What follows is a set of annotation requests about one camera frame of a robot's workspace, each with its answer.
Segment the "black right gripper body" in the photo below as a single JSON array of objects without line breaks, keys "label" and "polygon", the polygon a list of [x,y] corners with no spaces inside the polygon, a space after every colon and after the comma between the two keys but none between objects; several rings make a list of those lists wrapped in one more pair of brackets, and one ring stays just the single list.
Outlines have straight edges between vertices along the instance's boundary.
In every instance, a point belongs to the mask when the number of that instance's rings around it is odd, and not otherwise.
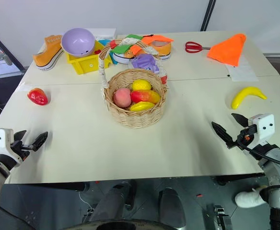
[{"label": "black right gripper body", "polygon": [[237,136],[237,140],[233,143],[234,147],[238,147],[241,150],[253,150],[248,147],[248,144],[254,140],[250,136],[254,136],[257,133],[257,126],[251,125],[240,131],[240,134]]}]

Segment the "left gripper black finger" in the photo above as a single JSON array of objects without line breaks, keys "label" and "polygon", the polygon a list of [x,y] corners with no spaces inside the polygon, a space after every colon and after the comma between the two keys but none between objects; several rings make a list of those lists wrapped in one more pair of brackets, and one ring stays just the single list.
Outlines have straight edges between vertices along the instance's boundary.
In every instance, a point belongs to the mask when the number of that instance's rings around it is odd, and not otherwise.
[{"label": "left gripper black finger", "polygon": [[14,141],[21,141],[25,134],[26,134],[26,130],[22,130],[14,133],[13,135]]},{"label": "left gripper black finger", "polygon": [[42,134],[40,134],[35,141],[32,144],[32,150],[33,151],[38,151],[40,149],[40,147],[42,147],[42,145],[45,143],[46,139],[48,137],[48,132],[44,132]]}]

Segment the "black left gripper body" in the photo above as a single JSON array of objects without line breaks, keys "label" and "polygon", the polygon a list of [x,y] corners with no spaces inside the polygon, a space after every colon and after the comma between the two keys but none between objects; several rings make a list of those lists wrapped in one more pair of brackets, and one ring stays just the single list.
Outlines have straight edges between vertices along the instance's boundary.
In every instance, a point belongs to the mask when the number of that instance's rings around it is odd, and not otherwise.
[{"label": "black left gripper body", "polygon": [[10,148],[17,154],[18,157],[21,158],[22,161],[29,156],[31,150],[34,150],[33,145],[23,145],[23,142],[20,140],[14,141],[10,145]]}]

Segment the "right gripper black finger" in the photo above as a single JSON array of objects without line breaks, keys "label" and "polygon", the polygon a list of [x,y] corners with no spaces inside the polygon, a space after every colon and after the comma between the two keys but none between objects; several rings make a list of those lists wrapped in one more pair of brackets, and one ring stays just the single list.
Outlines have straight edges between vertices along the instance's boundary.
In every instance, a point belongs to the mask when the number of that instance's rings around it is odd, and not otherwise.
[{"label": "right gripper black finger", "polygon": [[238,124],[240,124],[242,127],[248,127],[248,118],[244,117],[243,115],[237,114],[237,113],[231,113],[231,115],[234,117],[234,119],[237,121]]},{"label": "right gripper black finger", "polygon": [[225,142],[228,149],[235,147],[233,138],[227,133],[227,131],[219,124],[211,122],[212,128],[216,134]]}]

